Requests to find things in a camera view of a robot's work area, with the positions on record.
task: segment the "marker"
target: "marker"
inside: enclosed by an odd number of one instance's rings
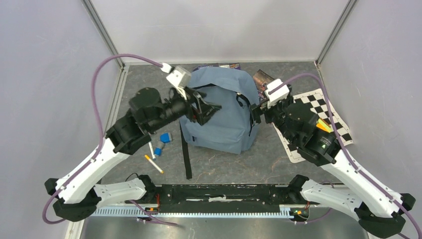
[[[158,165],[156,163],[154,163],[154,161],[151,160],[151,158],[148,155],[145,155],[145,158],[152,164],[152,166],[154,166],[160,173],[164,173],[164,171],[158,167]]]
[[[151,151],[152,160],[154,160],[154,161],[155,161],[156,157],[155,157],[155,154],[154,154],[154,149],[152,148],[152,143],[151,143],[151,141],[149,141],[149,142],[148,142],[148,145],[149,145],[149,150]]]

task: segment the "blue backpack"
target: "blue backpack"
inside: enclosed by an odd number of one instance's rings
[[[206,102],[222,108],[203,126],[181,117],[182,143],[184,139],[191,145],[237,154],[248,150],[258,132],[249,110],[251,104],[259,104],[252,77],[241,70],[208,67],[194,71],[188,87],[206,93]],[[186,163],[187,145],[183,151]]]

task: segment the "white arm segment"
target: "white arm segment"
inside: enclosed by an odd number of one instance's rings
[[[129,154],[114,153],[114,145],[110,139],[105,139],[104,146],[97,156],[97,159],[88,165],[84,171],[76,176],[66,188],[59,193],[59,197],[63,198],[65,204],[74,204],[81,202],[90,189],[108,173],[113,167],[129,157]],[[57,180],[56,190],[58,190],[63,183],[80,169],[86,162],[91,160],[96,149],[88,155],[75,169],[66,176]]]
[[[137,200],[142,198],[146,193],[144,183],[138,178],[128,182],[107,185],[96,184],[94,191],[97,196],[101,197],[97,208],[125,200]]]
[[[391,213],[399,211],[399,207],[390,202],[381,191],[373,186],[360,173],[355,172],[354,168],[349,164],[349,161],[344,155],[343,150],[340,150],[334,159],[337,161],[335,164],[329,163],[321,166],[321,168],[334,175],[342,183],[349,187],[349,189],[356,193],[356,195],[368,206],[369,210],[375,216],[391,218]],[[356,162],[353,157],[352,159],[362,172],[367,174],[369,177],[371,177],[372,180],[374,180],[382,188],[389,192],[400,204],[402,203],[402,200],[400,199],[401,195],[399,193],[386,187],[371,173],[364,169],[358,162]]]
[[[307,201],[329,206],[359,220],[354,209],[362,204],[362,200],[356,194],[322,185],[310,179],[303,184],[301,195]]]

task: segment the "backpack strap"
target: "backpack strap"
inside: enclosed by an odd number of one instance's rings
[[[186,172],[186,179],[192,178],[192,168],[191,168],[191,160],[189,159],[189,150],[188,150],[188,143],[186,143],[185,137],[183,137],[182,125],[179,122],[180,126],[180,135],[182,136],[182,152],[183,152],[183,161],[185,163],[185,172]]]
[[[248,98],[246,96],[242,95],[240,92],[237,92],[236,101],[239,103],[240,107],[243,107],[243,103],[239,100],[239,98],[241,98],[243,101],[246,102],[247,107],[249,109],[250,102],[249,102]],[[250,123],[249,136],[250,136],[250,134],[252,132],[252,127],[254,127],[254,123],[253,123],[253,118],[252,118],[252,112],[250,111],[250,109],[249,109],[249,113],[250,113],[250,115],[249,115],[249,123]]]

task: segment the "chessboard mat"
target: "chessboard mat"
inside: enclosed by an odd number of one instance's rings
[[[328,108],[324,99],[324,95],[321,89],[317,89],[314,91],[309,91],[303,94],[298,94],[293,96],[294,102],[302,101],[304,104],[309,105],[311,111],[318,114],[321,119],[331,125],[328,116]],[[341,141],[343,141],[344,145],[349,145],[353,143],[352,137],[350,135],[350,129],[346,125],[346,123],[341,119],[341,117],[337,114],[334,107],[330,103],[331,111],[333,114],[334,124],[337,128],[338,133],[340,134]],[[283,137],[280,131],[274,126],[277,131],[278,136],[280,137],[281,143],[284,146],[284,149],[287,152],[287,155],[292,163],[299,163],[305,161],[304,158],[298,153],[298,149],[287,142],[287,140]]]

